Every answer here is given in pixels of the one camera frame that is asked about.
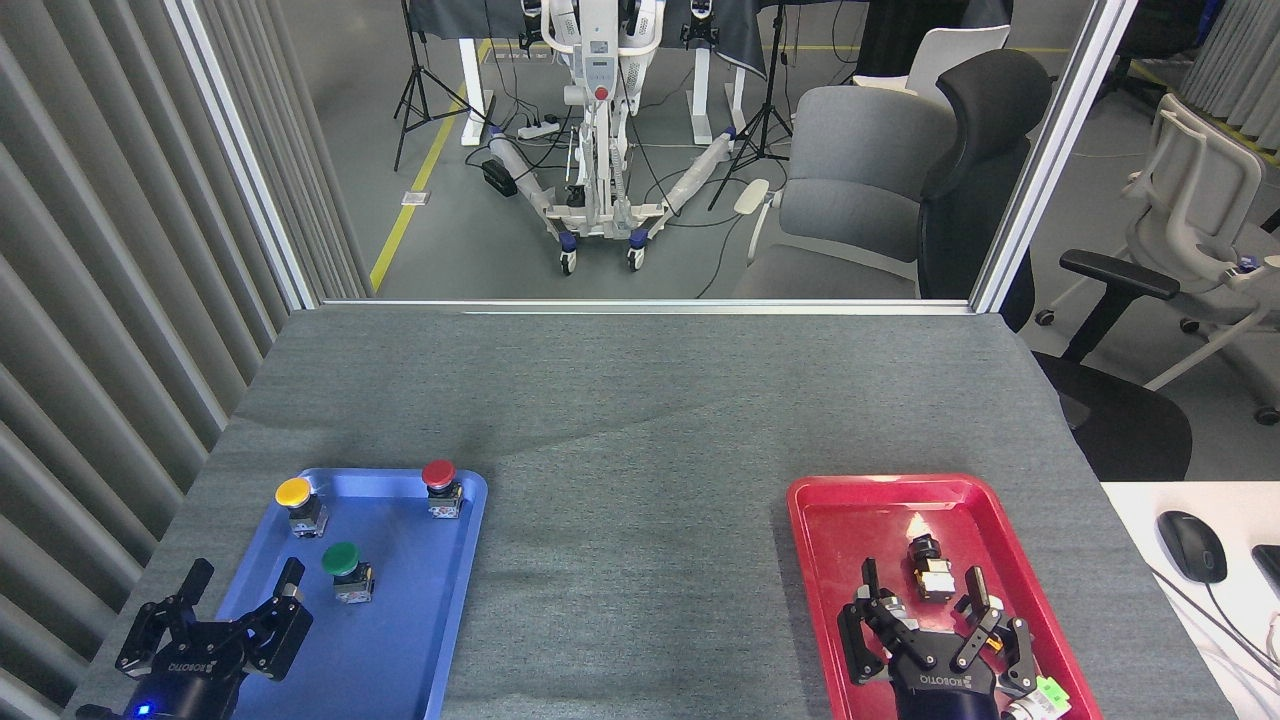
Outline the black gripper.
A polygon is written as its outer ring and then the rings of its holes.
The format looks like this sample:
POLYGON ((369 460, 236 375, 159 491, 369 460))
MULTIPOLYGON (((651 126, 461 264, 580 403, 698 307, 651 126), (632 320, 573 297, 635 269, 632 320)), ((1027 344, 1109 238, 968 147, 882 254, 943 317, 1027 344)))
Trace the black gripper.
POLYGON ((236 624, 197 619, 212 574, 196 559, 175 593, 140 607, 115 662, 138 680, 124 719, 229 719, 247 673, 287 676, 314 623, 301 600, 305 565, 288 557, 271 597, 236 624))
POLYGON ((1012 698, 1036 689, 1029 626, 1025 619, 1007 614, 1004 602, 988 592, 982 568, 966 570, 966 593, 955 605, 972 634, 950 664, 940 657, 933 667, 920 665, 920 624, 906 615, 893 591, 879 584, 874 559, 863 561, 861 580, 852 602, 838 615, 849 680, 856 685, 891 682, 899 719, 997 719, 995 684, 1012 698), (872 629, 888 660, 867 646, 865 629, 872 629), (993 669, 979 659, 980 650, 992 642, 1006 666, 996 682, 993 669))

